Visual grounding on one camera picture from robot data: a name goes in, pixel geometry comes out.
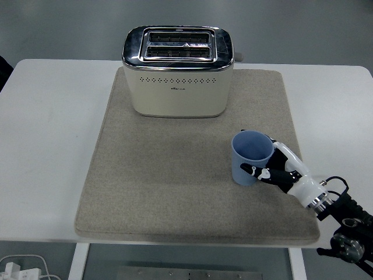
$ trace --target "blue cup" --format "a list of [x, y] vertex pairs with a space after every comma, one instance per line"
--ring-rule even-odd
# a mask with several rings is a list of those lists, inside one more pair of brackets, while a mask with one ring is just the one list
[[242, 186], [251, 186], [256, 178], [240, 168], [242, 163], [256, 167], [266, 167], [275, 148], [272, 140], [265, 134], [244, 130], [233, 137], [232, 142], [232, 177]]

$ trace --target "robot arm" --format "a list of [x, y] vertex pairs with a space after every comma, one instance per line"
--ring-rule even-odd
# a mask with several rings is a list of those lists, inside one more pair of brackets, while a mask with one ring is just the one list
[[[373, 267], [366, 263], [373, 262], [373, 216], [348, 195], [349, 187], [343, 178], [334, 176], [318, 183], [306, 165], [284, 143], [272, 142], [275, 152], [265, 168], [247, 163], [243, 163], [241, 168], [260, 181], [277, 185], [285, 193], [298, 198], [304, 207], [316, 212], [320, 221], [329, 215], [334, 217], [341, 227], [330, 240], [331, 249], [318, 248], [318, 254], [355, 263], [373, 277]], [[325, 188], [333, 179], [341, 180], [346, 186], [342, 194]], [[339, 198], [333, 201], [330, 193]]]

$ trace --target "white cable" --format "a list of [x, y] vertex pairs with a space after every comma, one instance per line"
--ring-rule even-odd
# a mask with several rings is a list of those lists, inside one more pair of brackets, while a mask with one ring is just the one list
[[58, 280], [61, 280], [60, 277], [58, 277], [57, 275], [53, 275], [53, 274], [41, 275], [39, 278], [41, 279], [41, 278], [44, 278], [44, 277], [55, 277], [55, 278], [57, 278]]
[[45, 272], [47, 273], [45, 277], [48, 277], [48, 279], [51, 280], [50, 275], [49, 275], [49, 271], [48, 271], [48, 267], [47, 267], [47, 263], [46, 263], [45, 259], [40, 255], [7, 255], [4, 258], [0, 259], [0, 263], [6, 258], [18, 258], [18, 257], [37, 257], [37, 258], [41, 258], [41, 260], [43, 261], [44, 266], [45, 266]]

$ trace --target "white table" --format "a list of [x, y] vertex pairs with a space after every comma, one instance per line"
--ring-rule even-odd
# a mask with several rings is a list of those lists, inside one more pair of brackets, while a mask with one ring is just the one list
[[[17, 64], [0, 93], [0, 240], [126, 243], [80, 237], [73, 225], [120, 66], [121, 61], [47, 59]], [[373, 213], [369, 71], [269, 64], [235, 69], [281, 72], [304, 163], [317, 180], [344, 177], [350, 195]], [[330, 217], [319, 222], [320, 239], [305, 247], [329, 247], [338, 227]]]

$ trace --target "cream toaster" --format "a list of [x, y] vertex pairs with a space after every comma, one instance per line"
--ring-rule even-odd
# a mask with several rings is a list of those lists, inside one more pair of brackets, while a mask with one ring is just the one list
[[126, 37], [122, 61], [132, 105], [140, 114], [203, 118], [226, 108], [234, 50], [223, 29], [137, 27]]

